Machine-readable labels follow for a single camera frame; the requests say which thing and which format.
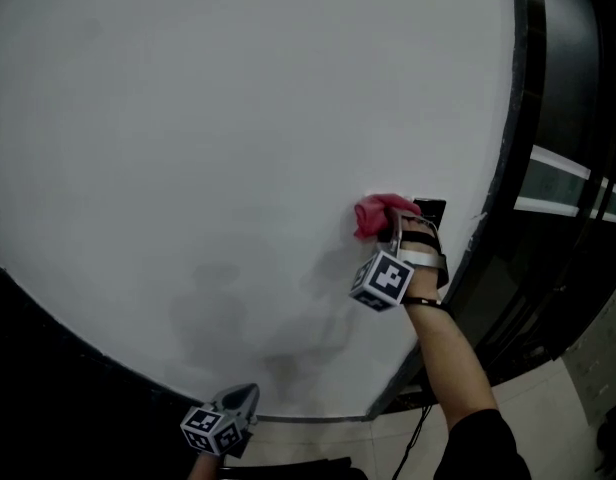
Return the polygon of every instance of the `white wall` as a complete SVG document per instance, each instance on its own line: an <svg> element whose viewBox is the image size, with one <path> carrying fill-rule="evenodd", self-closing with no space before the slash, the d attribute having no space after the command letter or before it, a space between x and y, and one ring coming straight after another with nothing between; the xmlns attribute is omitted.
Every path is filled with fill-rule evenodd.
<svg viewBox="0 0 616 480"><path fill-rule="evenodd" d="M347 299L369 191L448 200L510 90L512 0L0 0L0 265L89 343L260 412L364 414L414 342Z"/></svg>

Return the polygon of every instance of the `wrist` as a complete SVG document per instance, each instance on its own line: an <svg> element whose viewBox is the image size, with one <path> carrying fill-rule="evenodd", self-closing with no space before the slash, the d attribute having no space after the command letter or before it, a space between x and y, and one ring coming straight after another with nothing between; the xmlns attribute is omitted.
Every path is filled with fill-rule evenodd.
<svg viewBox="0 0 616 480"><path fill-rule="evenodd" d="M211 467L219 467L223 457L218 457L212 453L201 452L197 458L197 462Z"/></svg>
<svg viewBox="0 0 616 480"><path fill-rule="evenodd" d="M438 277L437 269L418 267L412 276L406 294L409 297L439 298Z"/></svg>

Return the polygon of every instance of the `white marker cube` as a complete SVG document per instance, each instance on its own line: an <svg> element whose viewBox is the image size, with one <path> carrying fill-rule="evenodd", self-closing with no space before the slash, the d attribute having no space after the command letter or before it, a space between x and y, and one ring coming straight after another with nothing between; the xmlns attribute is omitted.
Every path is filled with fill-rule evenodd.
<svg viewBox="0 0 616 480"><path fill-rule="evenodd" d="M191 408L180 427L192 448L217 456L242 439L235 418L205 407Z"/></svg>
<svg viewBox="0 0 616 480"><path fill-rule="evenodd" d="M379 251L357 271L350 297L375 311L398 306L415 269Z"/></svg>

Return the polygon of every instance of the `hand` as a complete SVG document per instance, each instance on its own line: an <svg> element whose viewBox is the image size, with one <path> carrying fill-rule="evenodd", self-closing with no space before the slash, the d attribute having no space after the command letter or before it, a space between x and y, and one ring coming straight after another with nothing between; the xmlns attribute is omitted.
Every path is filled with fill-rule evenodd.
<svg viewBox="0 0 616 480"><path fill-rule="evenodd" d="M188 480L216 480L221 461L220 457L201 452L188 476Z"/></svg>
<svg viewBox="0 0 616 480"><path fill-rule="evenodd" d="M432 229L425 224L421 224L414 219L401 219L401 227L404 231L418 231L434 236ZM427 254L437 254L437 251L426 244L417 242L402 242L401 248L407 251L425 252ZM438 299L437 292L437 277L439 273L436 268L417 267L415 273L410 280L406 295L408 297L424 297L430 299Z"/></svg>

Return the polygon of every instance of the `black strap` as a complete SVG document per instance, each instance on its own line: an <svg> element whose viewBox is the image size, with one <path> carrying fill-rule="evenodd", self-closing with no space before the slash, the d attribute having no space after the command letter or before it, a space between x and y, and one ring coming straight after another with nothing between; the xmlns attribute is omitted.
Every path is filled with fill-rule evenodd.
<svg viewBox="0 0 616 480"><path fill-rule="evenodd" d="M437 254L441 254L441 245L439 241L428 233L422 233L421 231L402 231L402 242L418 242L420 244L429 245L437 251Z"/></svg>
<svg viewBox="0 0 616 480"><path fill-rule="evenodd" d="M450 309L450 306L440 300L424 299L423 297L404 297L403 299L401 299L401 303L404 305L418 304L419 306L429 306L431 308L441 309L442 311L445 311L451 317L453 317L453 319L455 318L455 315L453 314L452 309Z"/></svg>

